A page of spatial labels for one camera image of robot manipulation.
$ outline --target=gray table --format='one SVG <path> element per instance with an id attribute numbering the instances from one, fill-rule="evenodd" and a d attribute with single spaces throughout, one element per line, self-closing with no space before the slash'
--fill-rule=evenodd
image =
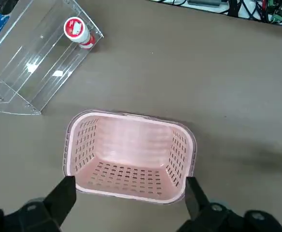
<path id="1" fill-rule="evenodd" d="M 145 0 L 80 4 L 105 39 L 43 116 L 0 114 L 0 207 L 46 195 L 62 178 L 70 119 L 100 108 L 185 121 L 209 198 L 282 223 L 282 27 Z M 78 194 L 63 230 L 172 232 L 187 218 L 184 202 Z"/>

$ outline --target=red label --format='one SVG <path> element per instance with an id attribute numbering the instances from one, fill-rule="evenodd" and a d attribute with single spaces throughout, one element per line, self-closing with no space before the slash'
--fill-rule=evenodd
<path id="1" fill-rule="evenodd" d="M 84 30 L 84 25 L 77 18 L 70 19 L 65 25 L 65 31 L 71 37 L 79 36 Z"/>
<path id="2" fill-rule="evenodd" d="M 94 38 L 94 36 L 90 35 L 90 40 L 87 43 L 81 43 L 81 45 L 86 46 L 86 45 L 89 45 L 89 44 L 95 44 L 95 42 L 96 42 L 96 39 Z"/>

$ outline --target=pink plastic basket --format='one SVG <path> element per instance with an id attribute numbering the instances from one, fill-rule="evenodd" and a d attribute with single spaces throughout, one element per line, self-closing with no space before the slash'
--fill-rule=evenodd
<path id="1" fill-rule="evenodd" d="M 68 127 L 63 171 L 81 192 L 169 204 L 184 196 L 195 156 L 195 138 L 179 123 L 86 111 Z"/>

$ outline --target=basket rim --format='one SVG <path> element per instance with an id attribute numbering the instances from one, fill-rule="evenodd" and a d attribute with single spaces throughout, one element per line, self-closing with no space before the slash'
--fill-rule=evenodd
<path id="1" fill-rule="evenodd" d="M 67 150 L 67 157 L 66 157 L 66 166 L 64 170 L 64 175 L 71 175 L 70 172 L 70 166 L 71 166 L 71 153 L 72 153 L 72 144 L 73 144 L 73 137 L 74 133 L 73 131 L 76 129 L 76 127 L 79 125 L 79 122 L 82 121 L 84 118 L 88 116 L 103 116 L 103 117 L 115 117 L 115 118 L 121 118 L 121 119 L 128 119 L 131 121 L 140 121 L 140 122 L 147 122 L 147 123 L 154 123 L 154 124 L 159 124 L 159 125 L 164 125 L 164 126 L 171 126 L 174 127 L 180 131 L 182 131 L 188 138 L 188 143 L 192 148 L 192 155 L 189 158 L 189 166 L 185 170 L 185 175 L 183 180 L 185 180 L 188 176 L 192 176 L 193 174 L 193 167 L 194 163 L 192 163 L 193 158 L 196 156 L 196 140 L 193 135 L 193 133 L 184 125 L 173 122 L 173 121 L 167 121 L 167 120 L 160 120 L 158 118 L 154 117 L 148 117 L 148 116 L 142 116 L 142 115 L 134 115 L 134 114 L 126 114 L 126 113 L 113 113 L 113 112 L 103 112 L 103 111 L 86 111 L 82 112 L 79 115 L 77 115 L 70 123 L 66 135 L 66 140 L 68 141 L 68 150 Z M 183 183 L 182 188 L 178 194 L 176 194 L 175 197 L 167 200 L 156 200 L 152 198 L 145 198 L 145 197 L 138 197 L 138 196 L 133 196 L 133 195 L 127 195 L 127 194 L 122 194 L 122 193 L 113 193 L 113 192 L 106 192 L 106 191 L 100 191 L 100 190 L 93 190 L 93 189 L 87 189 L 79 186 L 76 183 L 76 189 L 80 192 L 85 192 L 85 193 L 93 193 L 93 194 L 98 194 L 98 195 L 103 195 L 103 196 L 115 196 L 115 197 L 120 197 L 120 198 L 125 198 L 125 199 L 134 199 L 134 200 L 141 200 L 141 201 L 146 201 L 146 202 L 151 202 L 151 203 L 159 203 L 159 204 L 170 204 L 178 201 L 181 199 L 181 197 L 185 193 L 185 183 Z"/>

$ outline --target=white bottle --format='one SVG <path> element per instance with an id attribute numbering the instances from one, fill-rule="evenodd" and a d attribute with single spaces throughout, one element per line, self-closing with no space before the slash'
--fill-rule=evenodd
<path id="1" fill-rule="evenodd" d="M 85 22 L 79 17 L 71 17 L 64 24 L 64 34 L 73 42 L 79 43 L 82 48 L 92 48 L 95 38 L 91 35 Z"/>

